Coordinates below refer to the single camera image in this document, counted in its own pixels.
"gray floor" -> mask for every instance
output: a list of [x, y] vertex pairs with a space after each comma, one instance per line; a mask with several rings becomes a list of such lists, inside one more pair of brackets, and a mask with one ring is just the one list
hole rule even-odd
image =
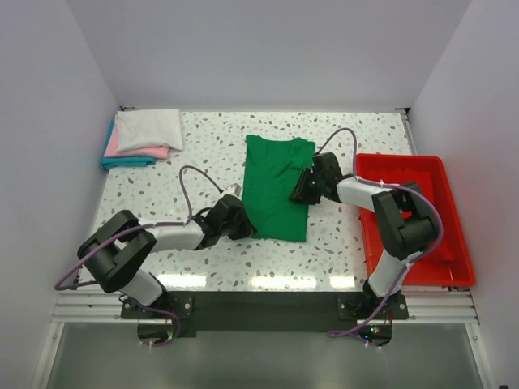
[[481, 388], [462, 325], [400, 325], [382, 353], [321, 334], [201, 332], [151, 352], [135, 324], [68, 324], [50, 388]]

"green cloth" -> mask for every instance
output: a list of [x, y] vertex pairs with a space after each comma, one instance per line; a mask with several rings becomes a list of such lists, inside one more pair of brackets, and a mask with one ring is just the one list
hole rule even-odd
[[258, 229], [257, 238], [292, 242], [307, 239], [308, 206], [289, 201], [305, 168], [311, 168], [315, 143], [296, 138], [266, 140], [247, 135], [242, 201]]

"teal towel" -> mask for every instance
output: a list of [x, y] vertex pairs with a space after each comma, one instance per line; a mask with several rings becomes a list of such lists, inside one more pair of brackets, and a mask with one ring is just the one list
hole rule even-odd
[[112, 119], [110, 128], [108, 129], [108, 135], [106, 135], [105, 146], [103, 147], [103, 157], [101, 158], [101, 167], [106, 170], [116, 168], [118, 166], [148, 166], [154, 165], [157, 159], [154, 156], [118, 156], [118, 157], [106, 157], [105, 151], [112, 136], [114, 130], [115, 119]]

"table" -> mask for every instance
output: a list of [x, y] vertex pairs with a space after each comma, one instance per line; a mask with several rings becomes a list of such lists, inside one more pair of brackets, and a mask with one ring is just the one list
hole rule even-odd
[[[220, 186], [242, 183], [245, 135], [284, 140], [302, 137], [319, 146], [337, 128], [348, 126], [358, 137], [358, 152], [411, 154], [399, 113], [327, 112], [183, 112], [185, 148], [168, 160], [145, 168], [109, 171], [94, 229], [115, 212], [129, 209], [152, 220], [184, 220], [187, 207], [178, 170], [195, 165]], [[343, 173], [351, 172], [353, 142], [346, 132], [327, 146]], [[212, 185], [188, 171], [185, 182], [194, 209], [217, 200]], [[208, 291], [352, 291], [367, 277], [358, 208], [323, 199], [311, 206], [307, 241], [284, 242], [222, 238], [207, 250], [171, 250], [150, 254], [142, 268], [170, 290]], [[92, 280], [86, 269], [80, 280]]]

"red tray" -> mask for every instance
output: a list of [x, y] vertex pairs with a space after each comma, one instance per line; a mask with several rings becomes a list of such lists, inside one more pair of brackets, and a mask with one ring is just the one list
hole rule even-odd
[[[386, 156], [358, 154], [358, 175], [387, 183], [417, 182], [444, 222], [444, 239], [435, 252], [418, 261], [404, 280], [406, 285], [472, 286], [476, 279], [461, 230], [444, 164], [437, 156]], [[361, 209], [367, 272], [371, 274], [382, 254], [375, 214]]]

